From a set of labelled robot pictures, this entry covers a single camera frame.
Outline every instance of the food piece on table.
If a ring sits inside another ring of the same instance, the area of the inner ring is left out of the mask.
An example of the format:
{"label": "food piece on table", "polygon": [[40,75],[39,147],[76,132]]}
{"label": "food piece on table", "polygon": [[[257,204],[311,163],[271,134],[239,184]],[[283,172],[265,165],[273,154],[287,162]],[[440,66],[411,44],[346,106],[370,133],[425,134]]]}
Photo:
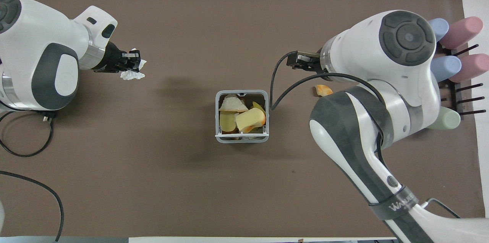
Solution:
{"label": "food piece on table", "polygon": [[260,109],[253,108],[236,116],[236,126],[243,133],[250,132],[253,128],[259,128],[265,124],[267,116]]}
{"label": "food piece on table", "polygon": [[229,94],[224,97],[219,111],[245,112],[248,111],[248,108],[236,94]]}
{"label": "food piece on table", "polygon": [[260,109],[263,113],[265,113],[265,110],[260,104],[258,104],[258,102],[253,102],[253,109]]}
{"label": "food piece on table", "polygon": [[316,93],[319,97],[324,97],[333,94],[333,91],[326,85],[318,84],[316,85]]}
{"label": "food piece on table", "polygon": [[219,112],[219,126],[223,132],[231,132],[236,129],[236,115],[233,111]]}

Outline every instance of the plastic container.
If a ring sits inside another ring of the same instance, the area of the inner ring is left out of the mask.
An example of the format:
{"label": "plastic container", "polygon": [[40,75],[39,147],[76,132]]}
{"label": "plastic container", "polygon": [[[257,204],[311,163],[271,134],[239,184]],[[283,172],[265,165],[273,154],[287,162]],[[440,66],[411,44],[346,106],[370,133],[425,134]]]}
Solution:
{"label": "plastic container", "polygon": [[[265,125],[261,127],[260,133],[222,133],[219,126],[219,108],[224,97],[229,94],[236,94],[241,98],[246,107],[251,109],[253,102],[260,104],[265,110],[267,118]],[[269,139],[269,96],[264,90],[221,90],[215,95],[215,138],[224,144],[234,143],[263,143]]]}

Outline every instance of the brown mat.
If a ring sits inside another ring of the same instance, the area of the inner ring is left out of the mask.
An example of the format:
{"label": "brown mat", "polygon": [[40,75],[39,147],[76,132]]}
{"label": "brown mat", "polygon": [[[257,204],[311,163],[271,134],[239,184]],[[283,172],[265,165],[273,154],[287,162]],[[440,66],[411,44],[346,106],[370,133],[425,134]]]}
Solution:
{"label": "brown mat", "polygon": [[[283,100],[262,144],[217,142],[215,94],[268,91],[283,54],[316,51],[381,11],[463,18],[461,0],[38,1],[69,18],[89,5],[103,8],[119,21],[111,41],[140,49],[148,61],[140,81],[82,72],[46,151],[27,159],[0,151],[2,170],[59,193],[64,236],[391,236],[313,142],[312,86],[324,81],[309,81]],[[280,67],[275,96],[309,75]],[[334,91],[350,86],[329,85]],[[13,149],[31,151],[47,137],[47,125],[12,117],[0,132]],[[462,217],[483,217],[473,116],[455,130],[412,135],[384,157],[421,201],[439,198]],[[7,177],[0,177],[0,189],[3,236],[56,233],[59,212],[49,193]]]}

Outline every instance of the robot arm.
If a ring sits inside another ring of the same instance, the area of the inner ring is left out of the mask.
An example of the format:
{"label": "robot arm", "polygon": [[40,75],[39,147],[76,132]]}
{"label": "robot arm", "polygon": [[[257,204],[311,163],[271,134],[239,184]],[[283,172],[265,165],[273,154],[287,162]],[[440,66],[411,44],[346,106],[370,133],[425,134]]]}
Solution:
{"label": "robot arm", "polygon": [[117,21],[90,6],[74,20],[33,0],[0,0],[0,107],[57,110],[71,102],[79,70],[138,72],[139,51],[109,39]]}
{"label": "robot arm", "polygon": [[[319,147],[401,242],[487,242],[489,220],[448,219],[424,210],[374,154],[438,116],[440,94],[430,72],[435,47],[428,22],[408,11],[374,15],[335,36],[321,49],[321,69],[368,81],[384,103],[358,85],[322,97],[309,126]],[[297,60],[291,62],[297,67]]]}

